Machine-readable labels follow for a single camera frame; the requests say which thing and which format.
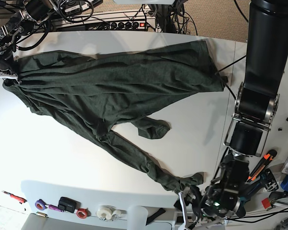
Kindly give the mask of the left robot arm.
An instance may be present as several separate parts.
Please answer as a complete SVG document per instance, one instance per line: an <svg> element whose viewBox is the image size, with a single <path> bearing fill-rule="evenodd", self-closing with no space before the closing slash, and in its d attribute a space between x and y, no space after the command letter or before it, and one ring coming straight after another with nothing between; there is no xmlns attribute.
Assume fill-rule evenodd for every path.
<svg viewBox="0 0 288 230"><path fill-rule="evenodd" d="M235 216L259 190L278 189L263 159L261 170L250 176L248 157L262 154L276 114L278 89L288 59L288 0L250 2L245 79L235 97L235 111L219 167L202 194L191 186L179 193L175 207L182 212L182 230L198 230Z"/></svg>

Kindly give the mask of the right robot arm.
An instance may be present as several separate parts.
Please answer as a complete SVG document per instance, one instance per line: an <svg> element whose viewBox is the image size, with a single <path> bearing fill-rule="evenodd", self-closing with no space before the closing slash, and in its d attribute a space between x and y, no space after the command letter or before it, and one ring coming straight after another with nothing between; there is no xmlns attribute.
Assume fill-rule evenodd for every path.
<svg viewBox="0 0 288 230"><path fill-rule="evenodd" d="M18 81L16 49L29 51L37 47L51 31L51 16L59 11L58 0L24 0L8 22L0 28L0 78ZM30 47L18 47L23 36L35 34L45 26L44 34Z"/></svg>

